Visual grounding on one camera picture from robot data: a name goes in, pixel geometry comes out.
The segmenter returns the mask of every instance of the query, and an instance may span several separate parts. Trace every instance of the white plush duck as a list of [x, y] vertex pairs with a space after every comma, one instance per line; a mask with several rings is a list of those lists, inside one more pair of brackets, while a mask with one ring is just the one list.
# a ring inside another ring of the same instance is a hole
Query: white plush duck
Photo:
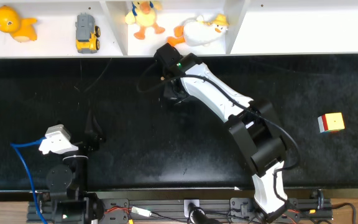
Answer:
[[183, 26], [175, 28], [175, 37], [168, 37], [167, 42], [171, 46], [185, 43], [191, 47], [208, 46], [210, 43], [222, 37], [229, 27], [226, 16], [219, 14], [212, 22], [205, 22], [203, 16], [196, 19], [188, 19]]

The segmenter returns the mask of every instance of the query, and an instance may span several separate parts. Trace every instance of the yellow hat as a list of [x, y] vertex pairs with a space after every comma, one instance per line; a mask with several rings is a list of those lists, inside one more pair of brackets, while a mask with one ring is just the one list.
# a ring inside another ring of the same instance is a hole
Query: yellow hat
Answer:
[[218, 16], [216, 16], [216, 19], [212, 21], [212, 23], [220, 26], [229, 26], [226, 20], [226, 16], [222, 14], [218, 14]]

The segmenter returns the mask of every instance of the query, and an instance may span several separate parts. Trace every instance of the wooden floor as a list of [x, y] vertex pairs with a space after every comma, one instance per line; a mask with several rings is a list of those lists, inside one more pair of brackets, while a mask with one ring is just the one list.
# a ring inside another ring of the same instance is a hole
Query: wooden floor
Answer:
[[[358, 223], [358, 199], [332, 199], [333, 204], [350, 202], [357, 209]], [[27, 213], [26, 202], [0, 202], [0, 224], [19, 224], [25, 223], [25, 216]], [[160, 224], [174, 224], [175, 222], [161, 222]], [[349, 207], [340, 208], [334, 211], [334, 220], [332, 223], [351, 224], [352, 223], [352, 210]]]

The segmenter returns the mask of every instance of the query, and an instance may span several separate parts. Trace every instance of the toy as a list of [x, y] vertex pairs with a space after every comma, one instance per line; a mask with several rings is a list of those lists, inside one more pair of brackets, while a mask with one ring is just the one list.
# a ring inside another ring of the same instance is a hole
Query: toy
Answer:
[[140, 31], [134, 34], [137, 39], [145, 39], [144, 34], [148, 27], [153, 27], [156, 34], [165, 32], [165, 29], [159, 27], [155, 22], [157, 15], [154, 9], [161, 10], [161, 3], [154, 1], [132, 1], [132, 11], [125, 17], [125, 22], [128, 25], [132, 25], [136, 22], [136, 24], [140, 26]]
[[78, 53], [96, 53], [100, 49], [100, 28], [95, 25], [94, 17], [81, 13], [75, 22], [75, 39]]
[[32, 26], [36, 22], [34, 18], [22, 19], [9, 6], [0, 7], [0, 31], [11, 34], [12, 38], [18, 42], [37, 40], [37, 34]]
[[329, 113], [318, 117], [320, 133], [340, 131], [345, 129], [342, 113]]
[[227, 31], [229, 24], [226, 16], [218, 14], [212, 22], [205, 22], [203, 16], [197, 19], [188, 19], [183, 26], [175, 28], [175, 37], [168, 37], [167, 42], [172, 46], [186, 42], [191, 47], [203, 45], [207, 47], [210, 43], [221, 38]]

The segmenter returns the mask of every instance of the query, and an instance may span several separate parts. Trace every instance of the blue vest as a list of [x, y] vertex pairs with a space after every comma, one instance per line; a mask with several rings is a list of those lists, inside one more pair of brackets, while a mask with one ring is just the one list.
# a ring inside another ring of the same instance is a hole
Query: blue vest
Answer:
[[[150, 7], [154, 8], [152, 1], [150, 1]], [[135, 6], [134, 2], [132, 2], [132, 13], [134, 14], [134, 16], [137, 16], [135, 9], [136, 9], [136, 6]]]

